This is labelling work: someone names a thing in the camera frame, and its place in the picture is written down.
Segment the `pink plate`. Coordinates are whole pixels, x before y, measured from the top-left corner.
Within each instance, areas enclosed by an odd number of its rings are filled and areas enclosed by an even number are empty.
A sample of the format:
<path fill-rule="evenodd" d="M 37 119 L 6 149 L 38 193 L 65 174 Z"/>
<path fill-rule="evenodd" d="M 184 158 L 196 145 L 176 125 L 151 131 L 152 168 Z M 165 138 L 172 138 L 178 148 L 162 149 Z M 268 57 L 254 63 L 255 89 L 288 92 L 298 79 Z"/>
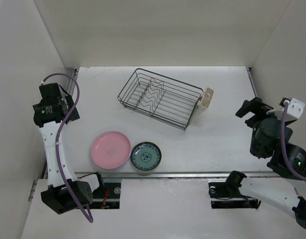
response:
<path fill-rule="evenodd" d="M 118 131 L 107 131 L 99 135 L 91 146 L 93 163 L 103 169 L 116 169 L 130 157 L 132 151 L 129 138 Z"/>

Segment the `green patterned plate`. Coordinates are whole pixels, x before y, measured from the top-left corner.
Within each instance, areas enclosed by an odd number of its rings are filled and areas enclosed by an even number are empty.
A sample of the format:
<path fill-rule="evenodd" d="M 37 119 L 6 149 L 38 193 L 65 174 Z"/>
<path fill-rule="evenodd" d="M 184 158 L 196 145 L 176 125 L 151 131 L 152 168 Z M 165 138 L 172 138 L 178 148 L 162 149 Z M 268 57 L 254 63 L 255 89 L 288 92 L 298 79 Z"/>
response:
<path fill-rule="evenodd" d="M 130 155 L 132 165 L 140 171 L 151 171 L 159 166 L 162 160 L 160 148 L 152 142 L 137 144 Z"/>

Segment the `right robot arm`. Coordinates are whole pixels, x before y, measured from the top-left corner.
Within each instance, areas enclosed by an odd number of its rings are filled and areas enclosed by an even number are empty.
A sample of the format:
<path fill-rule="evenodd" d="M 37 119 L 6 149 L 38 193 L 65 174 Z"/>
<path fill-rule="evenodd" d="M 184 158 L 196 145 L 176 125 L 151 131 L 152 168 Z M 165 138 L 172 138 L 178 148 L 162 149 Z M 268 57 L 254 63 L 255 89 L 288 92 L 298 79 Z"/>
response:
<path fill-rule="evenodd" d="M 224 184 L 225 192 L 234 197 L 252 197 L 284 212 L 306 230 L 306 151 L 290 143 L 293 130 L 288 126 L 303 114 L 304 102 L 296 98 L 282 98 L 275 109 L 262 99 L 245 100 L 236 112 L 252 129 L 250 153 L 258 159 L 269 159 L 267 167 L 292 186 L 285 190 L 232 171 Z"/>

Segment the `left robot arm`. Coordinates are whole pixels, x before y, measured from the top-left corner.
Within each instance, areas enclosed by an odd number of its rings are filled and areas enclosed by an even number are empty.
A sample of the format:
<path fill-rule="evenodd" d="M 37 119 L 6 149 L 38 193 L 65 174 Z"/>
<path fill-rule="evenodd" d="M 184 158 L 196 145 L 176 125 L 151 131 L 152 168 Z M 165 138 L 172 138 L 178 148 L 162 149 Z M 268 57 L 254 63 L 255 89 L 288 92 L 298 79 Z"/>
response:
<path fill-rule="evenodd" d="M 65 119 L 74 105 L 72 97 L 63 97 L 57 83 L 39 86 L 41 101 L 33 105 L 33 121 L 42 136 L 47 161 L 47 190 L 41 192 L 42 202 L 57 214 L 63 214 L 80 206 L 84 211 L 93 203 L 93 197 L 101 197 L 107 190 L 102 176 L 92 173 L 78 178 L 66 162 L 61 125 L 79 119 L 74 110 Z"/>

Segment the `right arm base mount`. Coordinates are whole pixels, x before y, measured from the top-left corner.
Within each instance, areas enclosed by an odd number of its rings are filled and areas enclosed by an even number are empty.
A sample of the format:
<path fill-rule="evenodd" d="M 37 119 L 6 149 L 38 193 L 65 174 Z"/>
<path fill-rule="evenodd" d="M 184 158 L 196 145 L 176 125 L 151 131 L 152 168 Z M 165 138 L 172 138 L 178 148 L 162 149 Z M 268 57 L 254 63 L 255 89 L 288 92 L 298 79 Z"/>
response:
<path fill-rule="evenodd" d="M 209 181 L 208 194 L 212 209 L 258 209 L 261 201 L 243 196 L 224 181 Z"/>

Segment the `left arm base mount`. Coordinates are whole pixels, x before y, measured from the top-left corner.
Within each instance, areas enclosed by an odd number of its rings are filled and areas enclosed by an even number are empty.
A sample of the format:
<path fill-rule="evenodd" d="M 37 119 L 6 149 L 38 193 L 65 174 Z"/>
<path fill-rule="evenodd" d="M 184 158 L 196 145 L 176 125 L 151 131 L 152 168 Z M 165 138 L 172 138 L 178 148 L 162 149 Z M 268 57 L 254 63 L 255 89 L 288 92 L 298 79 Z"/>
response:
<path fill-rule="evenodd" d="M 120 208 L 121 179 L 103 178 L 103 186 L 93 192 L 90 209 L 111 210 Z"/>

